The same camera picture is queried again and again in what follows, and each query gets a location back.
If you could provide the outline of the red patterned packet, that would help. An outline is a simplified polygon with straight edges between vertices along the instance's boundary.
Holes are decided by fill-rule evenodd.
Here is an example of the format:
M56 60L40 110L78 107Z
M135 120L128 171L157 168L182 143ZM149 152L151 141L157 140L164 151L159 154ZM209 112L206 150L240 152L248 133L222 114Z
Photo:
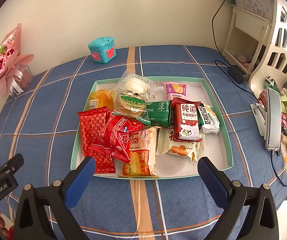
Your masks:
M105 124L108 110L107 106L105 106L78 112L83 155L84 157L94 158L96 163L95 174L116 172L112 156L90 148Z

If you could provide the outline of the red crinkled snack packet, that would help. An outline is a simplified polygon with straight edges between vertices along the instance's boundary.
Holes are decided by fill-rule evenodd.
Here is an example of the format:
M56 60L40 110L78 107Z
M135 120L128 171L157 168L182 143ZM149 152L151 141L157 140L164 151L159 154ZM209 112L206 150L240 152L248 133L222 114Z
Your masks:
M103 128L90 144L90 149L130 162L130 134L140 131L144 124L125 116L109 114Z

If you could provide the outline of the yellow orange snack bag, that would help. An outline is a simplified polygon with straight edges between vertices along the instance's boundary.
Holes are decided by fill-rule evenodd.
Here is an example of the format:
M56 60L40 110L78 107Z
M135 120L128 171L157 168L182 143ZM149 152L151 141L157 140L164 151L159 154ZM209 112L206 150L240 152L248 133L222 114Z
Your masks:
M110 110L114 109L115 90L113 88L100 89L91 92L88 96L88 109L96 109L107 107Z

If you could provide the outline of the white green cracker pack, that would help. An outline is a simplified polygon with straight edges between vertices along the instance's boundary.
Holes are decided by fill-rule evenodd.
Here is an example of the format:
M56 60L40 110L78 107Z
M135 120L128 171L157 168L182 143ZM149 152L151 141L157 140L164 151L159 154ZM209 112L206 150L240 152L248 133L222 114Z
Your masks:
M200 123L199 126L203 133L205 134L219 133L220 122L211 106L204 103L200 103L198 107L198 114Z

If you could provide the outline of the cream cookie pack red letters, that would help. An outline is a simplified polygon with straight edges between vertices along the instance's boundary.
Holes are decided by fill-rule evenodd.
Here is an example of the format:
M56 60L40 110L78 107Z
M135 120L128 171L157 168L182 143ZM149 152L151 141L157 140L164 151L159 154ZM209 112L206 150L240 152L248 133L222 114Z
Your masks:
M160 129L156 155L162 156L164 154L169 154L177 157L189 158L190 161L197 163L203 156L205 148L204 134L201 134L201 140L198 142L174 141L172 135L172 128L163 127Z

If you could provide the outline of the red white snack box pack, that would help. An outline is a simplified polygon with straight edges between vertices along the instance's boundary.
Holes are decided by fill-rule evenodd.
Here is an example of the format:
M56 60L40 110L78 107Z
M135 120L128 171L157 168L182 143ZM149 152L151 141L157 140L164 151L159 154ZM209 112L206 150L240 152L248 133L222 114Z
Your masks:
M177 142L200 142L198 107L200 101L192 102L174 98L171 102L173 111L173 135Z

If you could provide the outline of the orange roll cake pack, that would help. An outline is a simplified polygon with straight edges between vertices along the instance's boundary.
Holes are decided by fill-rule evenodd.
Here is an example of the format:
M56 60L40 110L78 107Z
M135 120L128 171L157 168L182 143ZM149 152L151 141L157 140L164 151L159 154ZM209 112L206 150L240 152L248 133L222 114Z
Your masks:
M130 162L123 163L120 177L158 177L155 159L160 129L153 126L130 134Z

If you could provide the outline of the round cookie green wrapper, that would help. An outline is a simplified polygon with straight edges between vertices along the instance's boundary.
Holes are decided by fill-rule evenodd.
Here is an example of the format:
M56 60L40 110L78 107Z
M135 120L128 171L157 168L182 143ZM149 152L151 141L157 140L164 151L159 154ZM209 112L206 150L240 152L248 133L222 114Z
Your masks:
M112 112L114 115L125 116L146 126L151 126L146 102L141 94L124 89L115 89L114 110Z

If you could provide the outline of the round bun clear wrapper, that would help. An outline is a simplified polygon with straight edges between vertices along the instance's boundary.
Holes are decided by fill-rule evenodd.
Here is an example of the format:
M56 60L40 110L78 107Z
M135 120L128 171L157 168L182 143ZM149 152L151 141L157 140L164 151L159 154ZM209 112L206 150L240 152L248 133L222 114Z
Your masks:
M151 96L152 86L152 81L147 77L126 70L116 84L115 89L136 93L148 100Z

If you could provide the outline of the dark green snack pack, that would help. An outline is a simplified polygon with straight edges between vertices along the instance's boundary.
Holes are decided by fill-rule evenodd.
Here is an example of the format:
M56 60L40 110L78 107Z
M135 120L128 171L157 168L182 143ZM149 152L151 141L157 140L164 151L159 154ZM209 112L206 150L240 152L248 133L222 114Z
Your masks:
M171 125L171 102L155 101L146 103L148 117L152 126L169 127Z

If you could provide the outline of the pink snack pack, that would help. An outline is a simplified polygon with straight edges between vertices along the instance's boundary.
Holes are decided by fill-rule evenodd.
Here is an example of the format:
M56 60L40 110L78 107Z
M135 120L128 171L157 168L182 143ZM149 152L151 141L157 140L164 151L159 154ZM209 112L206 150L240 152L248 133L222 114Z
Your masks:
M168 101L172 101L174 98L186 99L189 85L176 82L163 82L162 85Z

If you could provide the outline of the pink flower bouquet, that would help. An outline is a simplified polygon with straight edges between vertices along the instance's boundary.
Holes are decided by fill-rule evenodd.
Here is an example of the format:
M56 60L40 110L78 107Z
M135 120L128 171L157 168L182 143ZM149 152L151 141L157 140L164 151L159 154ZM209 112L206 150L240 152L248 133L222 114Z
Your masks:
M0 44L0 96L4 98L21 95L33 77L28 64L34 55L21 53L21 31L19 23Z

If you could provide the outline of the teal toy house box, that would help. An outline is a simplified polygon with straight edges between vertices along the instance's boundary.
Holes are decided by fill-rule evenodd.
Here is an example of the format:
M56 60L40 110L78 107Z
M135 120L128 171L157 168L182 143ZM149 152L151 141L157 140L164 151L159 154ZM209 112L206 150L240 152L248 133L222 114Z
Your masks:
M116 57L115 42L113 37L99 37L88 44L92 59L96 63L108 63Z

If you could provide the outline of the black power adapter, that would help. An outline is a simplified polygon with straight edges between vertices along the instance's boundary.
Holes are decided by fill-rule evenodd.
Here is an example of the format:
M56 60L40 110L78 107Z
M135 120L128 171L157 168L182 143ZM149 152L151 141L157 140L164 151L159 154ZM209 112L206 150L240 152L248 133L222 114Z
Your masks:
M237 65L231 65L228 69L228 74L238 84L246 82L247 74Z

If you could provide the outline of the white wooden shelf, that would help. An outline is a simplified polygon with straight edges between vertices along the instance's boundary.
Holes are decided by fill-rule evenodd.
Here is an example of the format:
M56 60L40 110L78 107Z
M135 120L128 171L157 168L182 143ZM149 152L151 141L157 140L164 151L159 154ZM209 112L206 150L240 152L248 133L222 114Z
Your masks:
M235 49L229 46L235 28L258 42L254 53L243 50L249 40L243 41ZM245 9L233 7L223 55L229 63L236 64L246 73L248 84L257 96L269 76L283 87L287 82L287 1L274 0L271 21Z

